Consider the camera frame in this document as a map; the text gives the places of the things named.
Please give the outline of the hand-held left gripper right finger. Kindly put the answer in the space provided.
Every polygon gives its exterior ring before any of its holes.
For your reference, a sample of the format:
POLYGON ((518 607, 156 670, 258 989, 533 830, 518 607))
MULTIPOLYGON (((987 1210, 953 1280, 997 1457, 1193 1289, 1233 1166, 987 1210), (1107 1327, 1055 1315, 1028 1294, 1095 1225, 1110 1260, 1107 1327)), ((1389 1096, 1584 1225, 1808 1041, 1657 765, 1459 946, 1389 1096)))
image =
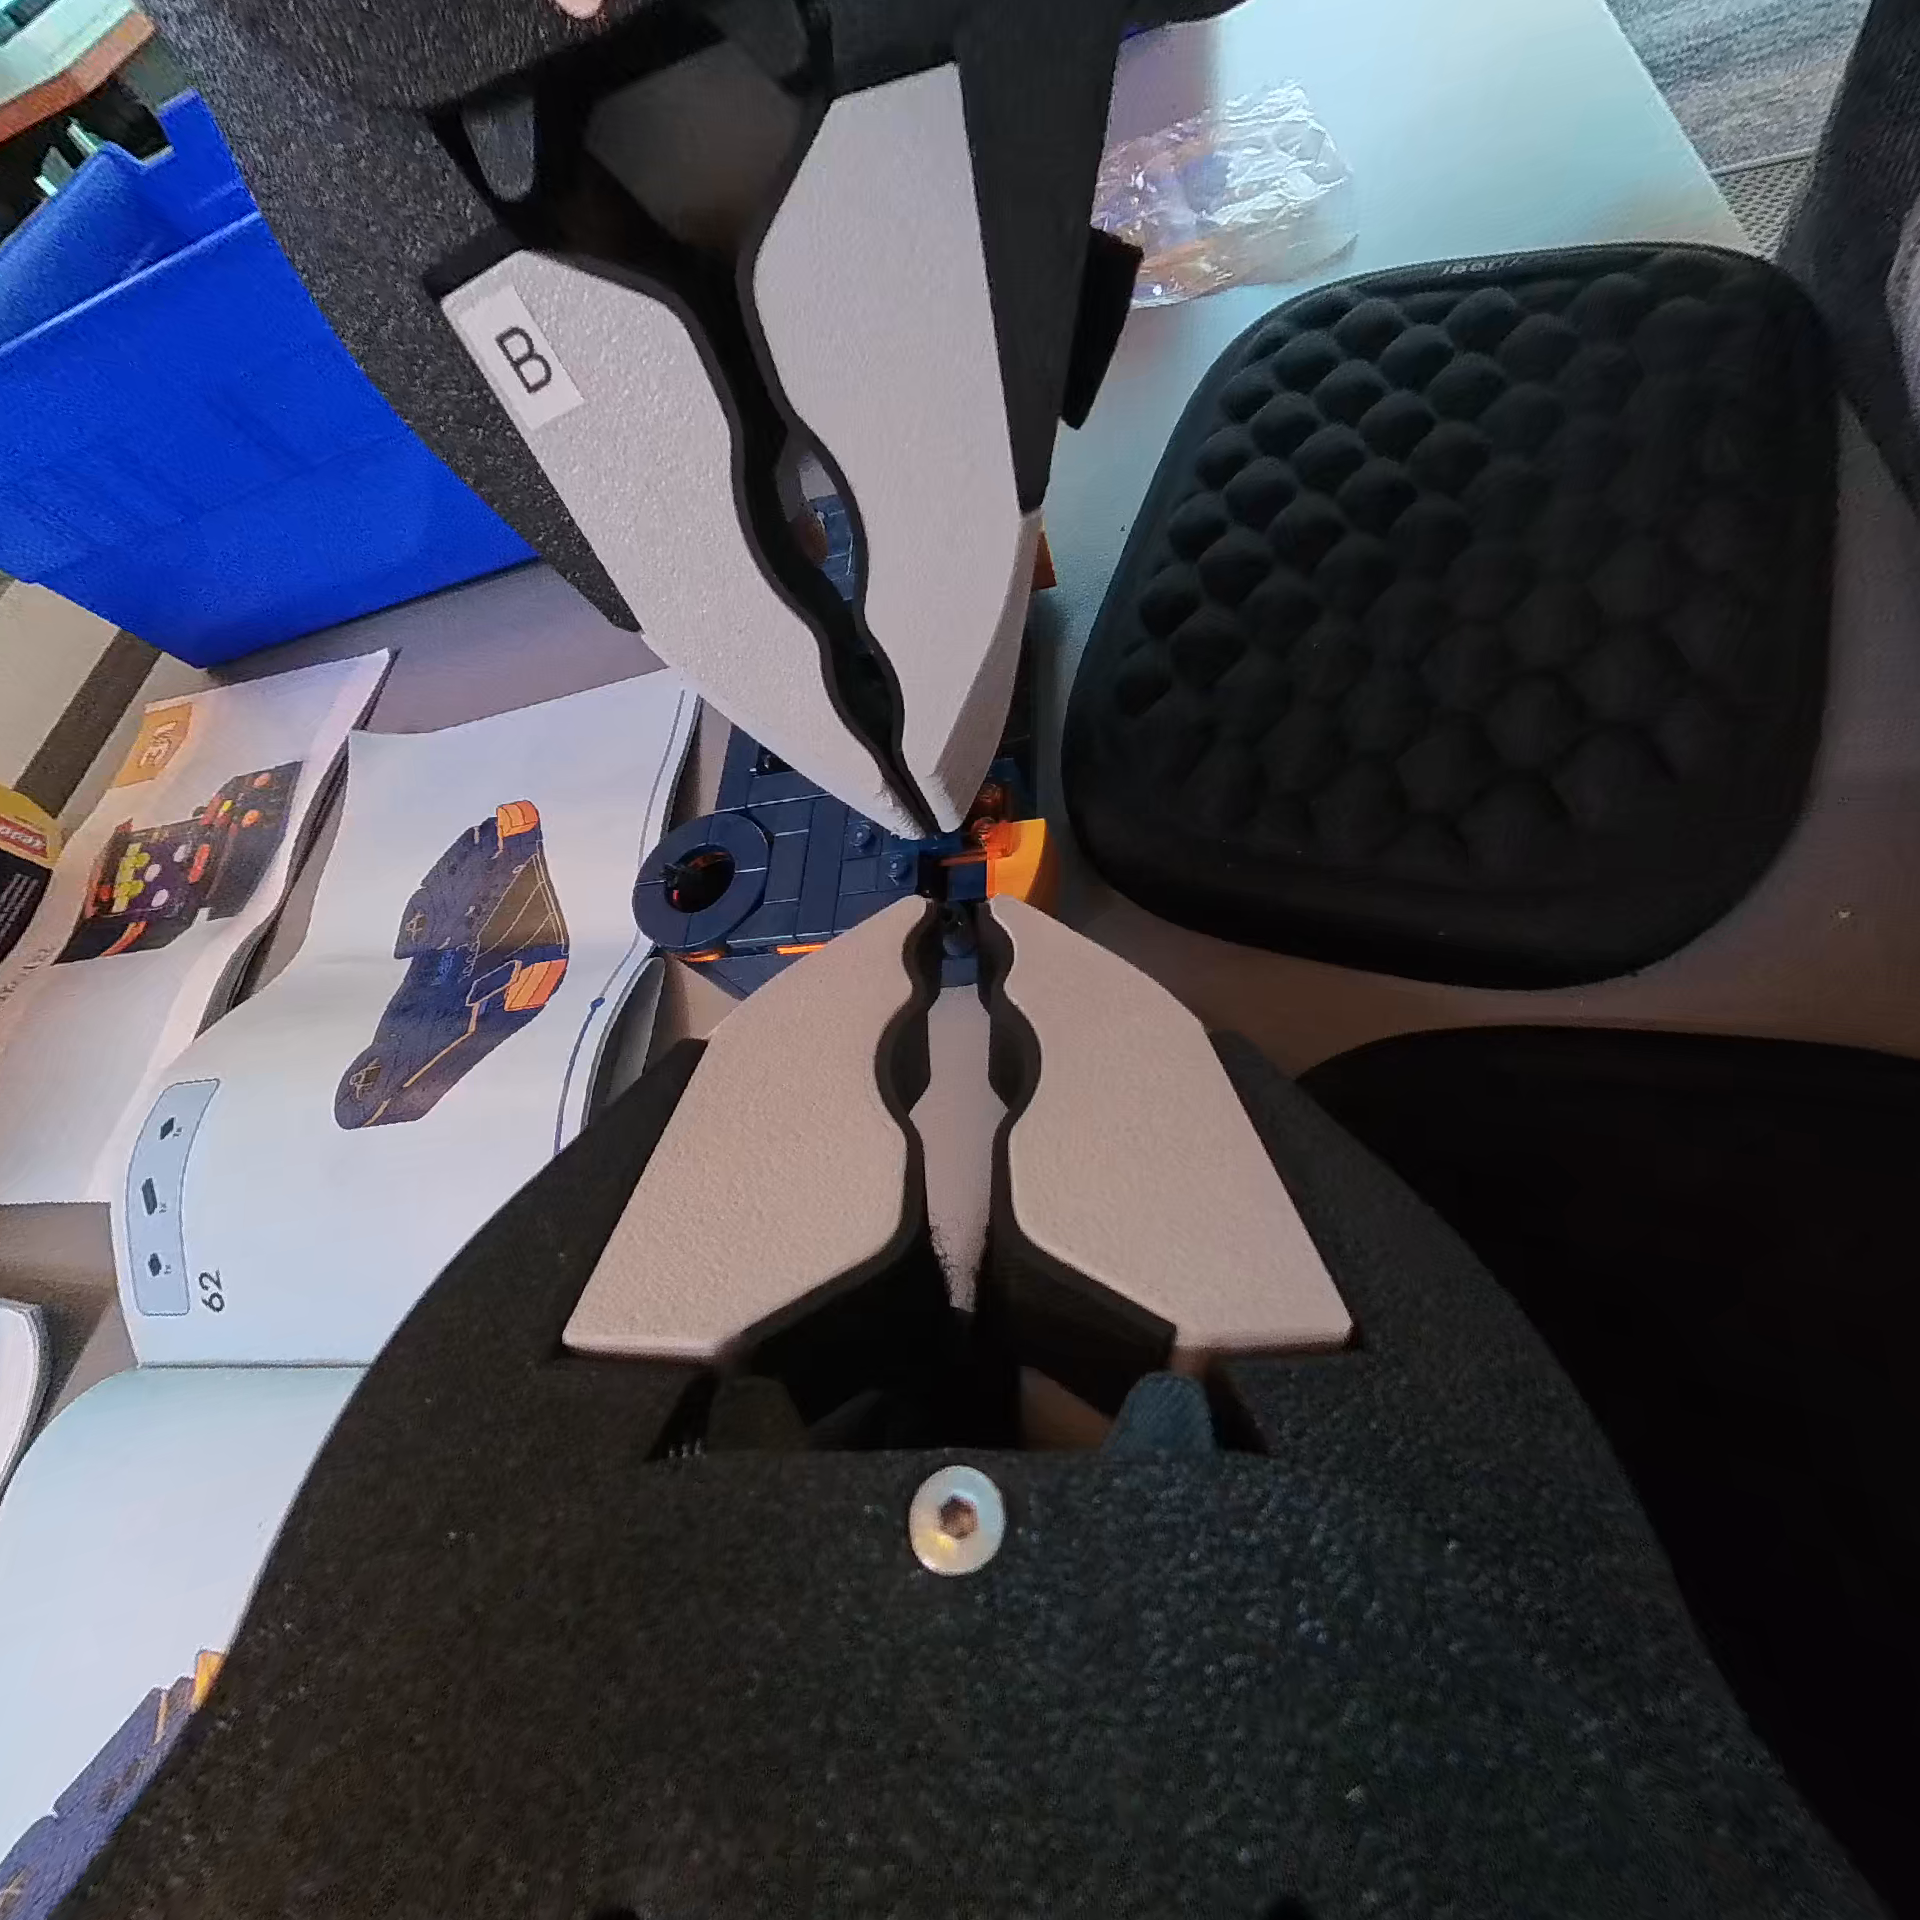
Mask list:
POLYGON ((1031 1363, 1321 1354, 1354 1318, 1201 1021, 1020 900, 987 907, 1007 1225, 1031 1363))

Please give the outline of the black bumpy cushion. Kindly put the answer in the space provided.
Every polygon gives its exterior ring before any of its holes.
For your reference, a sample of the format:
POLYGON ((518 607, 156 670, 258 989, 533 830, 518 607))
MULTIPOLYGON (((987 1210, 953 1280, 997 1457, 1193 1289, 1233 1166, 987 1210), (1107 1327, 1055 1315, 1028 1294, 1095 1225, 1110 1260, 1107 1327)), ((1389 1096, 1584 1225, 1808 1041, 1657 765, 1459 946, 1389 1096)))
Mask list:
POLYGON ((1193 387, 1077 664, 1103 883, 1475 989, 1665 961, 1762 881, 1828 691, 1828 336, 1762 259, 1354 274, 1193 387))

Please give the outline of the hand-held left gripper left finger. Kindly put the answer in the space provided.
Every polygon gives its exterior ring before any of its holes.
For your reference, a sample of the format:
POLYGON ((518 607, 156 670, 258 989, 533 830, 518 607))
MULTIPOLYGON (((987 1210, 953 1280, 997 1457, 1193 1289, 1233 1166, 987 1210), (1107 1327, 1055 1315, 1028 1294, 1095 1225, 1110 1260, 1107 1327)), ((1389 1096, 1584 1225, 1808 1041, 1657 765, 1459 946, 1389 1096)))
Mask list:
POLYGON ((562 1327, 587 1357, 741 1357, 923 1220, 926 904, 794 958, 709 1035, 562 1327))

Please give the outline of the dark blue brick console model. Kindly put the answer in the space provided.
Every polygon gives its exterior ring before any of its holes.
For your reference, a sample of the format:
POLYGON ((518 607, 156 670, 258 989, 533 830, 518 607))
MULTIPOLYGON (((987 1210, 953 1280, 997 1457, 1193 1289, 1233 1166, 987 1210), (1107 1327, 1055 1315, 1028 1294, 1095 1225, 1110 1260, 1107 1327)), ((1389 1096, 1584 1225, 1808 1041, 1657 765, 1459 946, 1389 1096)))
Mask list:
POLYGON ((716 804, 668 832, 639 868, 633 907, 661 954, 753 995, 789 962, 900 900, 932 900, 941 928, 941 987, 978 981, 973 911, 945 897, 945 859, 971 821, 1041 817, 1028 647, 985 781, 958 828, 902 836, 805 778, 733 725, 716 804))

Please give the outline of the yellow blue brick set box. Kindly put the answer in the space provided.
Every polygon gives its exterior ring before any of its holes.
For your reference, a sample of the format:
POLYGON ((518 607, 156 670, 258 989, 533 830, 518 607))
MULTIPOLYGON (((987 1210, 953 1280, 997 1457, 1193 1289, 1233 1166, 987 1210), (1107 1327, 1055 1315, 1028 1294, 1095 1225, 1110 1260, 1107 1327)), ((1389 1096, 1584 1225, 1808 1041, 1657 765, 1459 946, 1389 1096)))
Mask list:
POLYGON ((4 785, 0 793, 0 956, 4 958, 32 924, 62 853, 56 818, 38 802, 4 785))

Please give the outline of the orange curved brick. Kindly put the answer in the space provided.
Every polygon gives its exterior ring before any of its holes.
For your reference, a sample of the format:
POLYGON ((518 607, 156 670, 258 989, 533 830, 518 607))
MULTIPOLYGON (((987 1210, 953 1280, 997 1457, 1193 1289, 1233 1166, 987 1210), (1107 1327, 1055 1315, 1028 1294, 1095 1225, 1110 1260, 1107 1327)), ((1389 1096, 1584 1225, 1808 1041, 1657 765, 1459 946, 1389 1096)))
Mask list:
POLYGON ((1055 894, 1058 856, 1040 817, 980 817, 945 859, 945 897, 958 904, 1020 900, 1043 911, 1055 894))

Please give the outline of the arcade cover instruction booklet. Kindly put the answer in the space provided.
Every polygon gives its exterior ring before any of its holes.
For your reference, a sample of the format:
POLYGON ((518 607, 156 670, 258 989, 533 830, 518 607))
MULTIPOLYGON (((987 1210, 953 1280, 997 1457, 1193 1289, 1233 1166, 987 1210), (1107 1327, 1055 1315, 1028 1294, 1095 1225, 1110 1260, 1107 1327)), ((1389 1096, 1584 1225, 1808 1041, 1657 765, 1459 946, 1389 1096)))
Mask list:
POLYGON ((4 968, 4 1041, 183 1043, 283 895, 389 652, 156 703, 4 968))

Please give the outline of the large blue plastic bin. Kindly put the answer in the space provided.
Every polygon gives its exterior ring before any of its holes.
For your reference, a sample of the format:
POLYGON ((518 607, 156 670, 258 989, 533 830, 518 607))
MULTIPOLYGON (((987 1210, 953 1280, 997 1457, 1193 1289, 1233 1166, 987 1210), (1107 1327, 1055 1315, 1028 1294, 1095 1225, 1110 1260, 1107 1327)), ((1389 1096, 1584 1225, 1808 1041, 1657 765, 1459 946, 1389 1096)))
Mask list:
POLYGON ((376 393, 203 100, 1 252, 1 563, 194 666, 533 561, 376 393))

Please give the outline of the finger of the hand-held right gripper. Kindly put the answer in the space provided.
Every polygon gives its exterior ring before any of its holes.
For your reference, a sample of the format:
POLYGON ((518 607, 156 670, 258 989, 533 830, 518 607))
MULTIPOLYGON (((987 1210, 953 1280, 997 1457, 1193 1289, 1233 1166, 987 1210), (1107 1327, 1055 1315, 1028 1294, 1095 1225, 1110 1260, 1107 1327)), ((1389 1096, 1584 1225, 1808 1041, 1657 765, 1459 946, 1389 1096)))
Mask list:
POLYGON ((958 70, 833 102, 758 241, 778 387, 850 486, 900 758, 941 830, 997 752, 1041 516, 1020 506, 958 70))
POLYGON ((652 274, 517 250, 440 306, 645 645, 808 781, 924 834, 833 701, 828 613, 753 528, 747 430, 687 302, 652 274))

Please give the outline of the clear plastic bag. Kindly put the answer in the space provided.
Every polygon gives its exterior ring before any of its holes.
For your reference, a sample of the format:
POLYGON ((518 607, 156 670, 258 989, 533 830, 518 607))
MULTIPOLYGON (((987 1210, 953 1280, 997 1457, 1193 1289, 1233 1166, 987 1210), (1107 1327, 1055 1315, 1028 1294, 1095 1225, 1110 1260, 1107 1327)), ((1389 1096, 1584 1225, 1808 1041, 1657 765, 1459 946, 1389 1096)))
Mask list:
POLYGON ((1356 244, 1354 175, 1294 81, 1107 143, 1092 223, 1138 252, 1130 304, 1294 284, 1356 244))

